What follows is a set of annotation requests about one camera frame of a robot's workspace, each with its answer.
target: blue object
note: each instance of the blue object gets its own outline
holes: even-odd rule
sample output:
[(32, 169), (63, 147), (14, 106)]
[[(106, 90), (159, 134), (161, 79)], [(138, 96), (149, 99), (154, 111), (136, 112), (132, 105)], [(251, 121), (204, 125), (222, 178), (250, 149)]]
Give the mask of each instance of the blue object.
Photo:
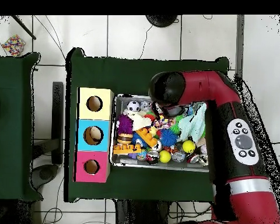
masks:
[[(109, 124), (109, 121), (104, 120), (79, 120), (78, 151), (108, 151)], [(89, 145), (84, 140), (84, 131), (91, 126), (97, 126), (103, 131), (103, 139), (98, 145)]]
[(132, 144), (136, 144), (136, 140), (140, 139), (142, 142), (142, 147), (146, 149), (148, 147), (147, 143), (139, 136), (136, 132), (133, 133)]
[(163, 146), (165, 147), (170, 147), (177, 142), (177, 136), (176, 134), (173, 133), (172, 130), (170, 129), (161, 129), (160, 130), (160, 141)]

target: green table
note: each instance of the green table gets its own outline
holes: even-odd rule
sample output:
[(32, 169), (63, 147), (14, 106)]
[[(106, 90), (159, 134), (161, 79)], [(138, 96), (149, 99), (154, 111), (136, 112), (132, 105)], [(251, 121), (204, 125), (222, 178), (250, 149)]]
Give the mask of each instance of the green table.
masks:
[(29, 183), (32, 161), (32, 67), (38, 53), (0, 57), (0, 199), (40, 200)]
[(114, 94), (148, 95), (153, 75), (163, 71), (217, 70), (227, 74), (229, 61), (156, 61), (84, 57), (80, 48), (67, 56), (65, 198), (212, 201), (208, 173), (112, 166), (106, 183), (73, 182), (77, 87), (111, 89)]

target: red robot arm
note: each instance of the red robot arm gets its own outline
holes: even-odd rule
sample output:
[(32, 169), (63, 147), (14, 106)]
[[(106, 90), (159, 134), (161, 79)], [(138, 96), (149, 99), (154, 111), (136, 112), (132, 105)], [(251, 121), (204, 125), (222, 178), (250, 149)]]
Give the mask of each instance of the red robot arm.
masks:
[(162, 72), (152, 78), (149, 95), (168, 116), (179, 115), (182, 105), (207, 103), (205, 139), (214, 205), (212, 220), (200, 224), (280, 224), (253, 129), (227, 76)]

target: table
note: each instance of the table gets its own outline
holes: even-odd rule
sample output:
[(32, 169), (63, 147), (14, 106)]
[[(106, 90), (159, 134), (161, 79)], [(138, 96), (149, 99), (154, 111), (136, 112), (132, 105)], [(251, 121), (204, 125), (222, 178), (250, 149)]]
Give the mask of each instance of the table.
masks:
[(66, 59), (65, 201), (76, 198), (212, 201), (208, 173), (111, 166), (106, 183), (73, 182), (77, 87), (111, 89), (115, 95), (148, 95), (153, 75), (163, 71), (217, 70), (227, 75), (226, 57), (214, 62), (85, 57), (73, 48)]

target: orange toy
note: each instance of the orange toy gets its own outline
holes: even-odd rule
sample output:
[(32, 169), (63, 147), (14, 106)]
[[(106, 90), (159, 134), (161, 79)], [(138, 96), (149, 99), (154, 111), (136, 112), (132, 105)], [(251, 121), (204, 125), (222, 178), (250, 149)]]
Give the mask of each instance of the orange toy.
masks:
[(116, 155), (141, 153), (141, 152), (142, 151), (141, 151), (140, 144), (136, 144), (135, 147), (132, 144), (114, 145), (114, 147), (113, 147), (113, 153)]
[(152, 134), (148, 133), (148, 130), (145, 128), (139, 129), (136, 133), (150, 146), (154, 147), (158, 140), (152, 137)]

